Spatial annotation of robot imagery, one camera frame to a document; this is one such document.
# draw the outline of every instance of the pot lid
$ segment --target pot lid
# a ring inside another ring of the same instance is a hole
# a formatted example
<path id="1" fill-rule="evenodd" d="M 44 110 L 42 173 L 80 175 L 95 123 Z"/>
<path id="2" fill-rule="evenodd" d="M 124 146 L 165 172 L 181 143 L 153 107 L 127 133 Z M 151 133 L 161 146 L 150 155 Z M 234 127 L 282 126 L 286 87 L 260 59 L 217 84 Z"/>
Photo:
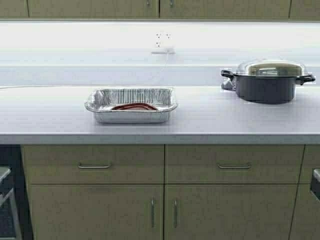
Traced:
<path id="1" fill-rule="evenodd" d="M 241 63 L 236 75 L 256 77 L 298 77 L 309 75 L 306 66 L 282 59 L 256 59 Z"/>

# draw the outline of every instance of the wall outlet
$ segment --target wall outlet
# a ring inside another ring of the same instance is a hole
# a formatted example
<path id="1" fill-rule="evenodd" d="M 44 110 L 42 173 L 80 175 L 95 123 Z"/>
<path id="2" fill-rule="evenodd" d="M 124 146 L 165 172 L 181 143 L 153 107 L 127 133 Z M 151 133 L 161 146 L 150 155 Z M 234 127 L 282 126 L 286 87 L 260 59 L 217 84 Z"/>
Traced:
<path id="1" fill-rule="evenodd" d="M 158 32 L 155 34 L 154 48 L 152 54 L 174 54 L 174 46 L 171 33 Z"/>

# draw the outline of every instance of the disposable foil tray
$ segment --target disposable foil tray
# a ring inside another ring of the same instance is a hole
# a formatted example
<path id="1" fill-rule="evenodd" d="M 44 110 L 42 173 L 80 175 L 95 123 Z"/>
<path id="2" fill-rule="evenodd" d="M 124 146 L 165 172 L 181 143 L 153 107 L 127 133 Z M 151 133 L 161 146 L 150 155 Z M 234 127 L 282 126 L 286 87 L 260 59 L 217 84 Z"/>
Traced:
<path id="1" fill-rule="evenodd" d="M 144 103 L 156 110 L 114 110 L 124 104 Z M 111 87 L 95 90 L 84 103 L 100 123 L 163 123 L 177 108 L 175 90 L 172 87 Z"/>

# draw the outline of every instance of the cabinet door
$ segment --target cabinet door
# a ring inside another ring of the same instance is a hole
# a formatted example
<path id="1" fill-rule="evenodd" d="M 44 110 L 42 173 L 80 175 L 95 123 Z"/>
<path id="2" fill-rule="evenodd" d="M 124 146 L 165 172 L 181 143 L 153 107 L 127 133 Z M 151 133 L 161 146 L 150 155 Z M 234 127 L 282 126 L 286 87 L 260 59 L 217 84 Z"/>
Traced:
<path id="1" fill-rule="evenodd" d="M 166 240 L 288 240 L 296 185 L 168 185 Z"/>
<path id="2" fill-rule="evenodd" d="M 29 0 L 32 18 L 143 19 L 159 15 L 159 0 Z"/>
<path id="3" fill-rule="evenodd" d="M 0 18 L 27 18 L 27 0 L 0 0 Z"/>
<path id="4" fill-rule="evenodd" d="M 320 201 L 310 192 L 310 184 L 300 184 L 290 240 L 318 240 L 320 236 Z"/>
<path id="5" fill-rule="evenodd" d="M 294 20 L 320 20 L 320 1 L 292 0 L 290 18 Z"/>
<path id="6" fill-rule="evenodd" d="M 160 0 L 169 19 L 288 19 L 290 0 Z"/>
<path id="7" fill-rule="evenodd" d="M 162 185 L 33 185 L 30 190 L 35 240 L 163 239 Z"/>
<path id="8" fill-rule="evenodd" d="M 314 169 L 320 168 L 320 146 L 306 145 L 304 150 L 304 157 L 302 161 L 302 168 L 300 174 L 300 184 L 310 184 L 312 173 Z"/>

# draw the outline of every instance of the white wall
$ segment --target white wall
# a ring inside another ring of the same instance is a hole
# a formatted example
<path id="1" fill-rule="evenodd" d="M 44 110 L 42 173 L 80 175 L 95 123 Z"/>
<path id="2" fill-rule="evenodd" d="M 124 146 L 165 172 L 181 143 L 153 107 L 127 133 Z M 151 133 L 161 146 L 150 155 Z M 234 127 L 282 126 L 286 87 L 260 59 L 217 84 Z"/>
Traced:
<path id="1" fill-rule="evenodd" d="M 175 54 L 151 54 L 156 34 Z M 320 76 L 320 23 L 0 22 L 0 85 L 219 85 L 255 58 Z"/>

